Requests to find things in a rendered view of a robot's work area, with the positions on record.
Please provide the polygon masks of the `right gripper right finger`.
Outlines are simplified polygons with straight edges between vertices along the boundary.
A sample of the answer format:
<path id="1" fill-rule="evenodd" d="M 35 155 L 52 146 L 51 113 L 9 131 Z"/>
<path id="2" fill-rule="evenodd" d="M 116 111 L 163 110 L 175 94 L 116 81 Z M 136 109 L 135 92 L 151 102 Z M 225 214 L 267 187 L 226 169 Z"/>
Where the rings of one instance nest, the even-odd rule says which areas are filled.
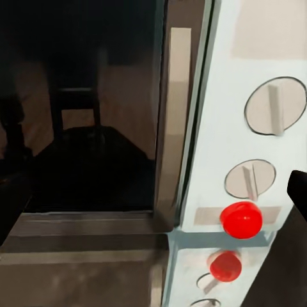
<path id="1" fill-rule="evenodd" d="M 295 169 L 290 175 L 287 194 L 307 222 L 307 172 Z"/>

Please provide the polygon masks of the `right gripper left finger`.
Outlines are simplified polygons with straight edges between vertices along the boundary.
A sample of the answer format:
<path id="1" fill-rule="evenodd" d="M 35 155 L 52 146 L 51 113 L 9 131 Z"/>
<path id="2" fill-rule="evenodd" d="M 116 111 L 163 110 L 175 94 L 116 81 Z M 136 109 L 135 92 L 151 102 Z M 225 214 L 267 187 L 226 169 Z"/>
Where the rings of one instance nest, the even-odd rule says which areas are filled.
<path id="1" fill-rule="evenodd" d="M 0 177 L 0 247 L 33 195 L 30 173 L 20 171 Z"/>

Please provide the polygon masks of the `microwave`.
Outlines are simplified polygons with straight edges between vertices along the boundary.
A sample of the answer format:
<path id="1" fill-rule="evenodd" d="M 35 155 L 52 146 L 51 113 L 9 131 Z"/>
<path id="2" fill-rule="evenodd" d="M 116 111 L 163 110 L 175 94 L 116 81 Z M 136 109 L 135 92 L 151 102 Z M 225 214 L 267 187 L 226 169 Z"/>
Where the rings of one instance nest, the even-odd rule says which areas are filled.
<path id="1" fill-rule="evenodd" d="M 307 172 L 307 0 L 0 0 L 11 236 L 280 230 Z"/>

